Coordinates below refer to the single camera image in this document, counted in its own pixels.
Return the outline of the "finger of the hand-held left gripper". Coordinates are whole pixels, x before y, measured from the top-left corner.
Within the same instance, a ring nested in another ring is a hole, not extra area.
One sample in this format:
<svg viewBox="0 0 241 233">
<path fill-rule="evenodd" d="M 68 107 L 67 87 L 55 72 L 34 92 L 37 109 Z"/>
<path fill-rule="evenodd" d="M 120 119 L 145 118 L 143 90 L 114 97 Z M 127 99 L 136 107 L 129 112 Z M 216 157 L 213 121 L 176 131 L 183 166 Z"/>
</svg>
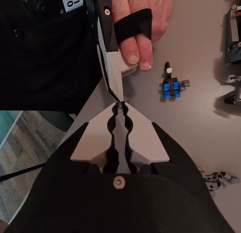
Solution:
<svg viewBox="0 0 241 233">
<path fill-rule="evenodd" d="M 105 49 L 105 44 L 104 44 L 104 39 L 103 39 L 103 34 L 102 34 L 102 30 L 101 30 L 101 24 L 100 24 L 100 19 L 98 18 L 98 39 L 99 39 L 99 45 L 97 45 L 97 51 L 98 51 L 98 55 L 99 55 L 99 60 L 100 60 L 100 64 L 101 64 L 101 70 L 102 70 L 102 74 L 104 76 L 104 81 L 107 87 L 108 92 L 111 94 L 111 96 L 113 97 L 113 94 L 109 88 L 109 82 L 108 82 L 108 77 L 107 77 L 107 72 L 105 69 L 105 62 L 104 62 L 104 56 L 106 54 L 106 49 Z"/>
<path fill-rule="evenodd" d="M 121 51 L 106 52 L 104 56 L 105 69 L 107 72 L 109 88 L 116 101 L 123 102 L 122 77 L 136 71 L 137 65 L 129 65 Z"/>
</svg>

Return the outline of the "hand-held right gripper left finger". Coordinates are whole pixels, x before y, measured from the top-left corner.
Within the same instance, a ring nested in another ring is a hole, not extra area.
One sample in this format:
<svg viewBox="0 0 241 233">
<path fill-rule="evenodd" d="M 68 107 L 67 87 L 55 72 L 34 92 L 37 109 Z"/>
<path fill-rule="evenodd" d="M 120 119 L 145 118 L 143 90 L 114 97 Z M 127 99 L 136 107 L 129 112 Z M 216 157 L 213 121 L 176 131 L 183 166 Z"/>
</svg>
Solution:
<svg viewBox="0 0 241 233">
<path fill-rule="evenodd" d="M 104 173 L 117 172 L 119 153 L 115 148 L 113 130 L 118 109 L 119 104 L 113 103 L 89 121 L 71 161 L 96 164 Z"/>
</svg>

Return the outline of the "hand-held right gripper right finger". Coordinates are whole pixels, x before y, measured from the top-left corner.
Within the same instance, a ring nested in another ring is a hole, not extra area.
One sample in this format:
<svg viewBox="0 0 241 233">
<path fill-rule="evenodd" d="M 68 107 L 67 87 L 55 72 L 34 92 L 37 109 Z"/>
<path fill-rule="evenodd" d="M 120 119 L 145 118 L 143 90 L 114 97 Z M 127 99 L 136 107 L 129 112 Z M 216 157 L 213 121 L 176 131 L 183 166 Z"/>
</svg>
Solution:
<svg viewBox="0 0 241 233">
<path fill-rule="evenodd" d="M 128 130 L 125 158 L 131 174 L 142 165 L 168 162 L 170 160 L 153 123 L 128 103 L 122 104 L 125 127 Z"/>
</svg>

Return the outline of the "pile of grey lego connectors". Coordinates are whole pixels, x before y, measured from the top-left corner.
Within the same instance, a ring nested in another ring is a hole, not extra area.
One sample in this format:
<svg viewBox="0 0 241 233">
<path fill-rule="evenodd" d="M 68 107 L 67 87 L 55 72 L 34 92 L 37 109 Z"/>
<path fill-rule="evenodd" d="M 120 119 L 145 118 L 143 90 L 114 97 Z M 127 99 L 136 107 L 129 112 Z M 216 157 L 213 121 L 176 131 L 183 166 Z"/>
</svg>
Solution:
<svg viewBox="0 0 241 233">
<path fill-rule="evenodd" d="M 201 173 L 206 186 L 212 197 L 215 196 L 215 192 L 219 189 L 225 189 L 229 185 L 240 183 L 240 179 L 229 175 L 224 171 L 213 172 L 212 174 L 206 174 L 201 168 L 198 168 Z"/>
</svg>

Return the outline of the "grey lego vehicle model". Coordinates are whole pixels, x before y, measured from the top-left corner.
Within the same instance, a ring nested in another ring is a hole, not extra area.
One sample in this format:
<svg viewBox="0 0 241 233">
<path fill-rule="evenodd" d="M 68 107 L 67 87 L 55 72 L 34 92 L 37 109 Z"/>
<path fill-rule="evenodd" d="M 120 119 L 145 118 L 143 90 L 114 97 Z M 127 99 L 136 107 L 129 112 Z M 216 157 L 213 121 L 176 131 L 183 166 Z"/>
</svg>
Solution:
<svg viewBox="0 0 241 233">
<path fill-rule="evenodd" d="M 241 6 L 233 5 L 226 14 L 225 30 L 225 65 L 230 66 L 241 62 Z M 240 76 L 230 78 L 238 83 L 238 87 L 227 93 L 224 103 L 234 105 L 241 101 Z"/>
</svg>

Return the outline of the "person's left hand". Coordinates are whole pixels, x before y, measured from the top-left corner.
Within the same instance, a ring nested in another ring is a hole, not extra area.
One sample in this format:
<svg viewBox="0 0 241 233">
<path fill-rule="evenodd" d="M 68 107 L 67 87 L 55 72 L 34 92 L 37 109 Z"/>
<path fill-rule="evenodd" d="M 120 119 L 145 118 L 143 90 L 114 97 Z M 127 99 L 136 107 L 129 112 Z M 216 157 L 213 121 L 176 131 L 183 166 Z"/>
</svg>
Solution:
<svg viewBox="0 0 241 233">
<path fill-rule="evenodd" d="M 152 10 L 152 39 L 144 34 L 128 38 L 120 43 L 122 55 L 130 65 L 138 64 L 142 71 L 149 71 L 153 66 L 152 44 L 158 42 L 167 30 L 173 0 L 112 0 L 113 21 L 150 8 Z"/>
</svg>

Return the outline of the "dark grey chair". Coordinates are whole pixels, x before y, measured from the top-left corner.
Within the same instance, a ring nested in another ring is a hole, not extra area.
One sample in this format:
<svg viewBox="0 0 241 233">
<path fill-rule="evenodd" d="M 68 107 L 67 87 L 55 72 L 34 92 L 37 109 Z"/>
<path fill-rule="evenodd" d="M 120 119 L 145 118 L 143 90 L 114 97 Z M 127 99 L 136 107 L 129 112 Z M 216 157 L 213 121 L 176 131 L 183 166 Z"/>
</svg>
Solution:
<svg viewBox="0 0 241 233">
<path fill-rule="evenodd" d="M 61 111 L 38 111 L 39 114 L 47 120 L 51 125 L 56 127 L 59 130 L 67 132 L 74 120 L 78 116 L 77 113 L 72 112 L 61 112 Z"/>
</svg>

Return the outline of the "blue connector pieces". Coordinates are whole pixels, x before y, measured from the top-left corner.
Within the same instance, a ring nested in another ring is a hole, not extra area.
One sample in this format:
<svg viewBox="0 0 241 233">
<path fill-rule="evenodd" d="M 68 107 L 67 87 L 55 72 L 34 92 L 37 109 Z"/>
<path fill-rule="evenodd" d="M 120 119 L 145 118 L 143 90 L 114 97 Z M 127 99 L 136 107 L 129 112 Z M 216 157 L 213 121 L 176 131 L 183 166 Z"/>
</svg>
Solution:
<svg viewBox="0 0 241 233">
<path fill-rule="evenodd" d="M 163 92 L 165 99 L 181 97 L 181 92 L 190 87 L 189 80 L 178 81 L 177 77 L 172 77 L 172 68 L 169 62 L 165 63 L 166 78 L 163 80 Z"/>
</svg>

